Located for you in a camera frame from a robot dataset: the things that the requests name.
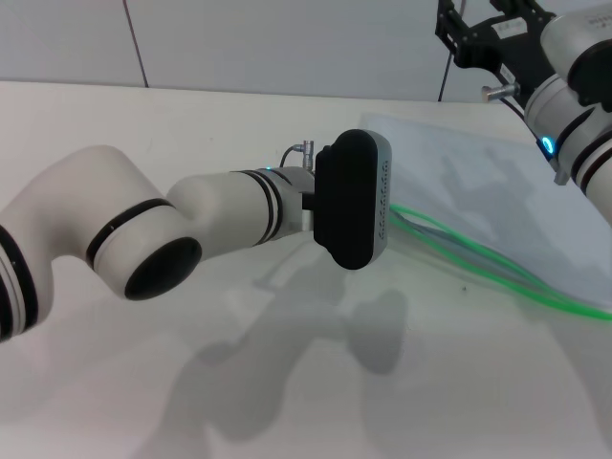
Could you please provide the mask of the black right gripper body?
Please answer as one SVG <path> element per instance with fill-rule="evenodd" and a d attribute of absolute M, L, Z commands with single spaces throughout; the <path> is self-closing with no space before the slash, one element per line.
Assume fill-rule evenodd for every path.
<path fill-rule="evenodd" d="M 527 31 L 501 38 L 494 30 L 504 22 L 501 16 L 483 21 L 468 28 L 467 40 L 458 40 L 454 63 L 462 69 L 482 69 L 509 84 L 502 76 L 505 67 L 521 89 L 531 94 L 555 71 L 540 45 L 540 36 L 554 15 L 529 16 L 516 19 L 525 21 Z"/>

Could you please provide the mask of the transparent green-zip document bag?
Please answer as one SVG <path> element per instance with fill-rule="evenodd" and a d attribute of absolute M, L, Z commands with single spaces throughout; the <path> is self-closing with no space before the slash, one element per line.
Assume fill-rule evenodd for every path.
<path fill-rule="evenodd" d="M 558 292 L 612 313 L 612 229 L 534 146 L 366 114 L 392 148 L 391 201 L 508 257 Z"/>

